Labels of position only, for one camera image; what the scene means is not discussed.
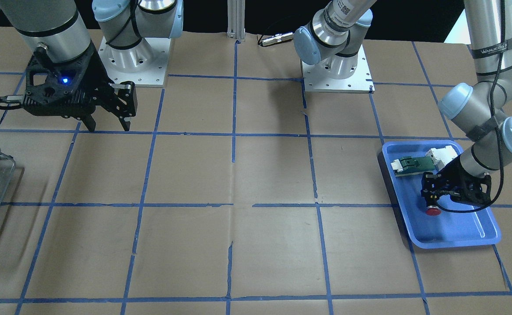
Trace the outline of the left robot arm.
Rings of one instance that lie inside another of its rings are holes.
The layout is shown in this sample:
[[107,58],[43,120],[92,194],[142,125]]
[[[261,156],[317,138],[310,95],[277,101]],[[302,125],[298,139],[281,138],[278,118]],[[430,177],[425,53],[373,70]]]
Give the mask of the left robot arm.
[[437,174],[424,173],[421,195],[428,209],[445,195],[478,211],[492,205],[491,173],[512,163],[512,116],[502,108],[512,101],[512,28],[506,0],[466,0],[471,54],[477,83],[456,85],[438,103],[473,145]]

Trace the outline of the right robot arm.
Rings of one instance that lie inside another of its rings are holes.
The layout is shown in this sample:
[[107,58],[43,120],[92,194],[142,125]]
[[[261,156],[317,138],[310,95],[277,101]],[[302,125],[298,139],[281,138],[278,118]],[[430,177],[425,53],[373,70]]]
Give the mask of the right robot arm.
[[135,84],[109,78],[74,1],[0,0],[0,9],[32,50],[24,94],[0,97],[0,110],[72,117],[93,132],[100,106],[129,131]]

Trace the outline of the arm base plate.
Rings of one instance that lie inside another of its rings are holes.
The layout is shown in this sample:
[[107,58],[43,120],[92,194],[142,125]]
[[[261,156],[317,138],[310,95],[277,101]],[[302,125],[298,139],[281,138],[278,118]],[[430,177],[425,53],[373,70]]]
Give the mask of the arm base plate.
[[363,46],[355,56],[332,56],[315,65],[301,61],[306,92],[373,93],[371,71]]
[[170,38],[144,38],[136,47],[118,50],[102,38],[98,54],[115,83],[132,81],[137,87],[163,88],[172,44]]

